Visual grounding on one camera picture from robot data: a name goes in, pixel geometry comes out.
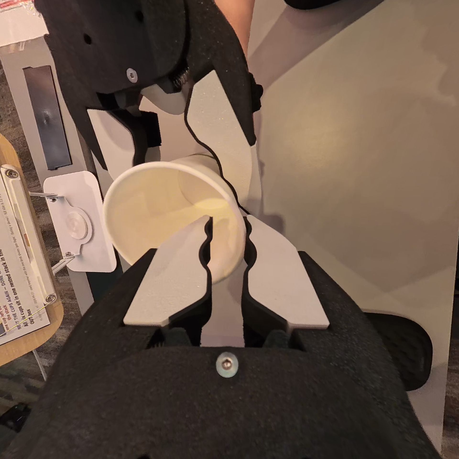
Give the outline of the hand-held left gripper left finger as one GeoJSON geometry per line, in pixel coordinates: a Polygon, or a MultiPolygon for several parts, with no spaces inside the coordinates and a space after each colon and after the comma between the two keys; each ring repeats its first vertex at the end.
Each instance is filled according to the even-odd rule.
{"type": "Polygon", "coordinates": [[[152,261],[123,318],[123,325],[182,328],[193,346],[212,313],[210,242],[213,218],[199,217],[171,235],[152,261]]]}

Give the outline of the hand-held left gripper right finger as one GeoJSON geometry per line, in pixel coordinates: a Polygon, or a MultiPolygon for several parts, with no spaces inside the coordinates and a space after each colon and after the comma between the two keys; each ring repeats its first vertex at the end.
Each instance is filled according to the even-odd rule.
{"type": "Polygon", "coordinates": [[[295,246],[253,215],[246,243],[241,312],[246,347],[262,347],[280,330],[326,330],[330,321],[295,246]]]}

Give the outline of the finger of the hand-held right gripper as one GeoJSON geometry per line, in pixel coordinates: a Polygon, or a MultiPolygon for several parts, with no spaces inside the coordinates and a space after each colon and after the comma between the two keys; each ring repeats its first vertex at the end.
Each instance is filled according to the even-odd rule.
{"type": "Polygon", "coordinates": [[[245,212],[260,215],[262,181],[257,145],[251,146],[215,70],[194,83],[185,122],[195,140],[216,159],[221,177],[245,212]]]}
{"type": "Polygon", "coordinates": [[[140,116],[126,110],[87,109],[87,113],[113,180],[145,161],[148,141],[140,116]]]}

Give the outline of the white green-banded paper cup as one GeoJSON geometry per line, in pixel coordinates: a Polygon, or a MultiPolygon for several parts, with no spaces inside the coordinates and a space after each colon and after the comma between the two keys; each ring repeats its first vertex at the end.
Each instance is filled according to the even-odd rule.
{"type": "Polygon", "coordinates": [[[103,216],[113,246],[130,265],[203,216],[213,219],[212,282],[227,278],[243,259],[245,222],[216,159],[209,155],[130,168],[109,187],[103,216]]]}

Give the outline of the person's right forearm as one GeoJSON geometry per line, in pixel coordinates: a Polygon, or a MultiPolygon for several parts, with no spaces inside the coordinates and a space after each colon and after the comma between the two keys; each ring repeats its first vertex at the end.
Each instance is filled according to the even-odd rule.
{"type": "Polygon", "coordinates": [[[214,2],[234,29],[247,58],[255,1],[215,0],[214,2]]]}

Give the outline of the paper sheet in plastic sleeve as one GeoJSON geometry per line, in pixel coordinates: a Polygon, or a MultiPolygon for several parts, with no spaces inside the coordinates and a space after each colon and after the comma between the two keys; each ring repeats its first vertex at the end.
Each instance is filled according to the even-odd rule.
{"type": "Polygon", "coordinates": [[[48,34],[33,0],[0,1],[0,46],[29,41],[48,34]]]}

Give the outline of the wooden document stand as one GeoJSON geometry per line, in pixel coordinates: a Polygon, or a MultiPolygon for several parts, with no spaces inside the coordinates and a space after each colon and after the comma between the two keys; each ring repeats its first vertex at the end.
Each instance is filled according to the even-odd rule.
{"type": "Polygon", "coordinates": [[[64,310],[17,153],[0,136],[0,365],[47,342],[64,310]]]}

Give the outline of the printed instruction sheet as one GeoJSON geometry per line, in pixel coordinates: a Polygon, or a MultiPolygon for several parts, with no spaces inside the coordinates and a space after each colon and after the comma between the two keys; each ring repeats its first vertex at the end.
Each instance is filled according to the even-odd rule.
{"type": "Polygon", "coordinates": [[[4,180],[0,185],[0,343],[50,324],[4,180]]]}

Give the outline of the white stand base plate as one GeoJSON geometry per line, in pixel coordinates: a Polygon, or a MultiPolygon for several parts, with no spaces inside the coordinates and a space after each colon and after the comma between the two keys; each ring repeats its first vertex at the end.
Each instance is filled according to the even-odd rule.
{"type": "Polygon", "coordinates": [[[102,221],[102,196],[91,172],[45,179],[43,192],[66,267],[74,272],[110,273],[117,267],[102,221]]]}

